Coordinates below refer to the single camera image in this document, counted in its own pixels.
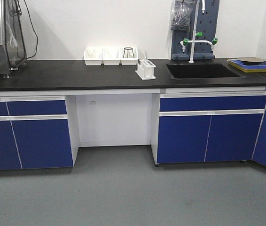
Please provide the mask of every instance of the stainless steel equipment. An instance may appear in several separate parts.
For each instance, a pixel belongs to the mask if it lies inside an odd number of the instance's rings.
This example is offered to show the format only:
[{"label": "stainless steel equipment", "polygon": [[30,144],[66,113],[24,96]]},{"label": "stainless steel equipment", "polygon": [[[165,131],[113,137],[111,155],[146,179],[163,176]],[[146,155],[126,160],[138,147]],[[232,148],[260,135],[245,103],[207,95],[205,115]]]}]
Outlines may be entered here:
[{"label": "stainless steel equipment", "polygon": [[0,74],[8,76],[26,61],[18,0],[0,0]]}]

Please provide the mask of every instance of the faucet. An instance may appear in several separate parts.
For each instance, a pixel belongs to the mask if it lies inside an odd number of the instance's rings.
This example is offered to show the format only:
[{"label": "faucet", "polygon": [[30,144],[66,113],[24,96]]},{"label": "faucet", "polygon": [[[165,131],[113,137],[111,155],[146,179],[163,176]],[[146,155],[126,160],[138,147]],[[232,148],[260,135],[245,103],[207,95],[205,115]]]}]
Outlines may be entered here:
[{"label": "faucet", "polygon": [[[206,10],[205,9],[205,0],[201,0],[201,2],[202,2],[202,14],[204,14],[204,12]],[[217,42],[218,42],[217,38],[213,38],[212,42],[210,42],[208,40],[196,40],[196,37],[201,37],[203,35],[202,32],[197,32],[196,31],[197,30],[197,22],[198,22],[199,5],[200,5],[200,0],[197,0],[192,40],[184,39],[183,41],[180,42],[180,44],[182,45],[182,51],[183,52],[185,52],[186,45],[188,43],[191,43],[191,53],[190,53],[190,59],[189,59],[190,63],[194,62],[194,53],[195,53],[195,44],[196,43],[201,42],[201,43],[207,43],[207,44],[211,45],[211,51],[213,52],[214,45],[217,44]]]}]

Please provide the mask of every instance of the yellow tray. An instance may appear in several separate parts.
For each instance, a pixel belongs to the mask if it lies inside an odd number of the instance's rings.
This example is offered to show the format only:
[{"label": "yellow tray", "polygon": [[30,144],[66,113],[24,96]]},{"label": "yellow tray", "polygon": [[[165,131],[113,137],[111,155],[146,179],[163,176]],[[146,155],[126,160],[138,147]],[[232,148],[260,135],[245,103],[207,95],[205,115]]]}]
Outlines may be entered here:
[{"label": "yellow tray", "polygon": [[236,67],[237,69],[241,70],[242,72],[245,73],[257,73],[257,72],[266,72],[266,69],[244,69],[240,67],[239,65],[236,65],[234,62],[229,61],[229,64],[232,65],[233,67]]}]

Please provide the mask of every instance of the pegboard drying rack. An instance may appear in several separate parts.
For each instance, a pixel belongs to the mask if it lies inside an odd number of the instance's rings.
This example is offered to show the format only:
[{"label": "pegboard drying rack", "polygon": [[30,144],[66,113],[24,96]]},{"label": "pegboard drying rack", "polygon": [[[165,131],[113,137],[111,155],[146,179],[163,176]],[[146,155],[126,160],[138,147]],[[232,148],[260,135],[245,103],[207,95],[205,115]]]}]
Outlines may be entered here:
[{"label": "pegboard drying rack", "polygon": [[[172,60],[189,60],[191,52],[191,44],[186,46],[185,53],[182,52],[182,45],[180,42],[188,38],[192,40],[192,32],[195,20],[196,1],[193,7],[193,12],[190,16],[189,31],[175,30],[172,33]],[[219,12],[219,0],[205,0],[206,10],[202,14],[201,7],[198,12],[197,32],[202,32],[202,37],[196,37],[196,40],[212,41],[215,37],[217,19]],[[194,60],[200,59],[214,59],[215,56],[211,52],[211,46],[207,43],[196,43]]]}]

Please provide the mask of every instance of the gray floor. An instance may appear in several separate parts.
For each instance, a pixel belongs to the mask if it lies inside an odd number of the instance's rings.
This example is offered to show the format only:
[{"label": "gray floor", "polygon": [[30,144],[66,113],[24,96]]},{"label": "gray floor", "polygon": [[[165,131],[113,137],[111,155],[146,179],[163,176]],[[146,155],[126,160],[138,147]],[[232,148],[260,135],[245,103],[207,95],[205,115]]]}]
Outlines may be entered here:
[{"label": "gray floor", "polygon": [[71,169],[0,171],[0,226],[266,226],[266,168],[154,167],[149,146],[82,148]]}]

